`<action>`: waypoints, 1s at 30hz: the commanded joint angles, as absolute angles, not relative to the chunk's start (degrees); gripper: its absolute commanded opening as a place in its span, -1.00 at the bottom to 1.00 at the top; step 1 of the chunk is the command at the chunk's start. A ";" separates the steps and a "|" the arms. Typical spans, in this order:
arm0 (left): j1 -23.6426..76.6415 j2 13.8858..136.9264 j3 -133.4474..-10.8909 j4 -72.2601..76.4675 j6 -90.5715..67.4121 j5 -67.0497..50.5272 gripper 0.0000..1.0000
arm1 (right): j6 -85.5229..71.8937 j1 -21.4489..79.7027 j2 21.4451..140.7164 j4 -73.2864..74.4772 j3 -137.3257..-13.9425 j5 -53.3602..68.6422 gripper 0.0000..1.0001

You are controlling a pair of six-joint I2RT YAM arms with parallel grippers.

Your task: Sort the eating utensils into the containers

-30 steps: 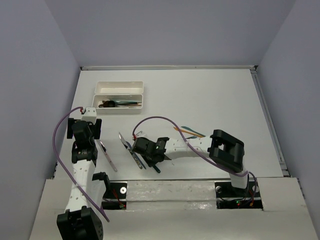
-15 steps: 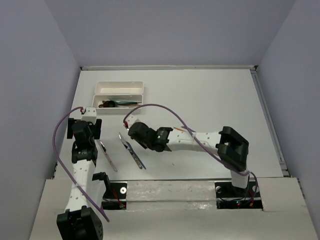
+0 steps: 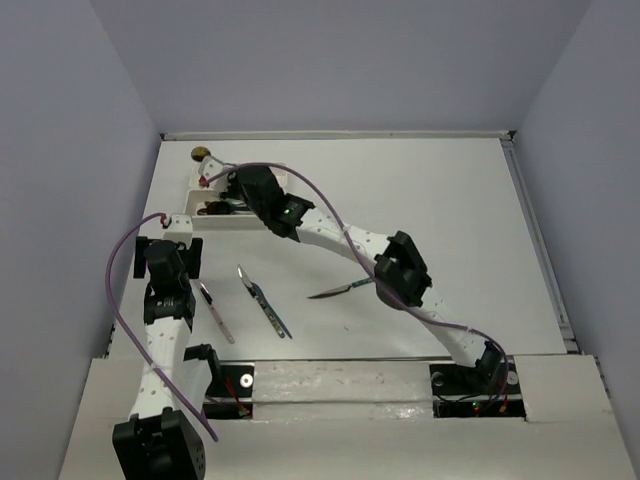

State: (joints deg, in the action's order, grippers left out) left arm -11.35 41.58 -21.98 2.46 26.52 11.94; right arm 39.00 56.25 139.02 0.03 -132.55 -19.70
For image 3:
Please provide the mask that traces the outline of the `knife with pink handle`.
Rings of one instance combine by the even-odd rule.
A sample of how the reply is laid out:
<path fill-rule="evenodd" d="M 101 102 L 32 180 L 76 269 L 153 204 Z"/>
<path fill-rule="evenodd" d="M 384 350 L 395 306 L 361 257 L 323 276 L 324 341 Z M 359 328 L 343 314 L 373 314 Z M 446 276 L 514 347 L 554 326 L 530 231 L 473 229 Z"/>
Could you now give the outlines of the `knife with pink handle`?
<path fill-rule="evenodd" d="M 208 290 L 206 285 L 201 280 L 198 280 L 197 283 L 198 283 L 198 289 L 199 289 L 204 301 L 206 302 L 207 307 L 209 309 L 209 312 L 210 312 L 212 318 L 214 319 L 216 325 L 218 326 L 219 330 L 221 331 L 221 333 L 223 334 L 223 336 L 225 337 L 227 342 L 229 344 L 233 345 L 235 343 L 235 338 L 231 334 L 230 330 L 228 329 L 228 327 L 226 326 L 224 320 L 222 319 L 220 313 L 216 309 L 216 307 L 214 305 L 214 302 L 213 302 L 213 297 L 212 297 L 210 291 Z"/>

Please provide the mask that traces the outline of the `black spoon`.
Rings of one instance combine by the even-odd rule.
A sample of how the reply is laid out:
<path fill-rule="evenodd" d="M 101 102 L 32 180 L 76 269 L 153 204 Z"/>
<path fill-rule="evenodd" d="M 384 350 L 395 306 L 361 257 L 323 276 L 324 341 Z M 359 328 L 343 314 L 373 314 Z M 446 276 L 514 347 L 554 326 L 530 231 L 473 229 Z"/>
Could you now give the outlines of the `black spoon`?
<path fill-rule="evenodd" d="M 247 212 L 245 206 L 239 206 L 227 201 L 214 201 L 206 205 L 205 211 L 207 215 L 232 215 L 239 212 Z"/>

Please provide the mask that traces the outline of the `copper spoon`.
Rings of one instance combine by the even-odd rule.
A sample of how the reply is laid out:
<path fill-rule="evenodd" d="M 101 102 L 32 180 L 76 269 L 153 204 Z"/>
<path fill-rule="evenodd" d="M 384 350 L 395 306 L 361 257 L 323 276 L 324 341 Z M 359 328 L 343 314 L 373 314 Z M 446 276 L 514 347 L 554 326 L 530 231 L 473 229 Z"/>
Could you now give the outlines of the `copper spoon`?
<path fill-rule="evenodd" d="M 190 152 L 191 159 L 198 163 L 203 162 L 210 155 L 210 150 L 204 146 L 197 146 Z"/>

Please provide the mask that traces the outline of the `knife with green handle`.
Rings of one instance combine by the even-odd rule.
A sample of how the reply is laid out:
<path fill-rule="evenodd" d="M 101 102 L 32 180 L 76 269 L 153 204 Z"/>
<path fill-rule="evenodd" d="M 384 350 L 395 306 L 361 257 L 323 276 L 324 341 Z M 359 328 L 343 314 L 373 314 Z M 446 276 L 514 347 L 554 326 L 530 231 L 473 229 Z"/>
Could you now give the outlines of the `knife with green handle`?
<path fill-rule="evenodd" d="M 331 297 L 335 297 L 344 293 L 347 293 L 351 290 L 354 290 L 356 288 L 362 287 L 362 286 L 366 286 L 369 285 L 373 282 L 373 280 L 371 278 L 364 278 L 364 279 L 360 279 L 357 281 L 353 281 L 350 282 L 346 285 L 342 285 L 339 287 L 335 287 L 317 294 L 313 294 L 308 296 L 308 299 L 310 300 L 320 300 L 320 299 L 325 299 L 325 298 L 331 298 Z"/>

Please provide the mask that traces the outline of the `dark blue plastic knife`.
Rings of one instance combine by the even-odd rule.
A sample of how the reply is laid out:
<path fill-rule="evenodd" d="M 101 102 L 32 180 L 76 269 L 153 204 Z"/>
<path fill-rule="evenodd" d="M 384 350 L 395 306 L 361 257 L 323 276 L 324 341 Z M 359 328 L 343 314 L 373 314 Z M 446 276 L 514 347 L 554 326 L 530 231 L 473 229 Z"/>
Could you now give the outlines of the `dark blue plastic knife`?
<path fill-rule="evenodd" d="M 279 328 L 283 332 L 283 334 L 286 335 L 289 339 L 292 339 L 293 336 L 291 335 L 289 329 L 284 324 L 284 322 L 282 321 L 281 317 L 278 315 L 278 313 L 273 308 L 273 306 L 269 303 L 269 301 L 268 301 L 266 295 L 264 294 L 263 290 L 261 289 L 261 287 L 257 283 L 253 283 L 253 289 L 254 289 L 254 292 L 255 292 L 255 298 L 256 298 L 257 302 L 259 303 L 259 305 L 261 306 L 263 312 L 265 313 L 265 315 L 269 319 L 269 321 L 271 323 L 275 322 L 279 326 Z"/>

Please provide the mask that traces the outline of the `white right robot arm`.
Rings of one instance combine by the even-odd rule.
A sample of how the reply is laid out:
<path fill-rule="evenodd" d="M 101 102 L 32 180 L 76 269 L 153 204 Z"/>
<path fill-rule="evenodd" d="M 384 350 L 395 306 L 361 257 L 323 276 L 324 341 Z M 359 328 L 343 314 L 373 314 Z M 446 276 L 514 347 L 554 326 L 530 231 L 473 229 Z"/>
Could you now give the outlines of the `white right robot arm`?
<path fill-rule="evenodd" d="M 343 221 L 326 195 L 308 178 L 284 165 L 227 165 L 208 181 L 222 195 L 242 201 L 276 236 L 317 246 L 360 265 L 385 305 L 418 320 L 460 366 L 470 391 L 504 394 L 508 356 L 497 340 L 459 324 L 434 290 L 412 237 L 399 230 L 383 235 Z"/>

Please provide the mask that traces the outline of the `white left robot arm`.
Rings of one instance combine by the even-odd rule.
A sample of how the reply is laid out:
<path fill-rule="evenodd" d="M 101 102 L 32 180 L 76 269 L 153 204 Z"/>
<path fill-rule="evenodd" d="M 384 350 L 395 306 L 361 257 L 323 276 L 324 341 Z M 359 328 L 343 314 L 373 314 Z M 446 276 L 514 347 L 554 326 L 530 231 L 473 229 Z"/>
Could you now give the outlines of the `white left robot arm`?
<path fill-rule="evenodd" d="M 146 362 L 127 421 L 112 444 L 127 479 L 202 479 L 206 458 L 199 426 L 205 396 L 221 383 L 209 344 L 192 346 L 203 241 L 136 239 L 133 276 L 148 281 L 143 298 Z"/>

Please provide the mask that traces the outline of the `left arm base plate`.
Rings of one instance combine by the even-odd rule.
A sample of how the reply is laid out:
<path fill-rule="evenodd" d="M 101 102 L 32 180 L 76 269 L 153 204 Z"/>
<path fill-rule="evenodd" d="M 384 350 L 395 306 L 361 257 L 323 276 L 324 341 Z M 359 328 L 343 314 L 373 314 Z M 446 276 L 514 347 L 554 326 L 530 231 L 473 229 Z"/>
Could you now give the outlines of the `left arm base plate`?
<path fill-rule="evenodd" d="M 223 362 L 214 376 L 203 403 L 209 420 L 251 420 L 255 364 Z"/>

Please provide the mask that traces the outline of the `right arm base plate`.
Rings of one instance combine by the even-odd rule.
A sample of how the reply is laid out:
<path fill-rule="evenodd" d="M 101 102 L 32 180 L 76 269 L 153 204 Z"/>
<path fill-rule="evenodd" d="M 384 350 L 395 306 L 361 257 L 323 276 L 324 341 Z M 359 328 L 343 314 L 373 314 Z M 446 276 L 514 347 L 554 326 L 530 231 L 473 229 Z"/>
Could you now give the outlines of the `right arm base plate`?
<path fill-rule="evenodd" d="M 449 418 L 526 418 L 519 376 L 515 363 L 505 365 L 492 385 L 453 363 L 429 365 L 433 416 Z"/>

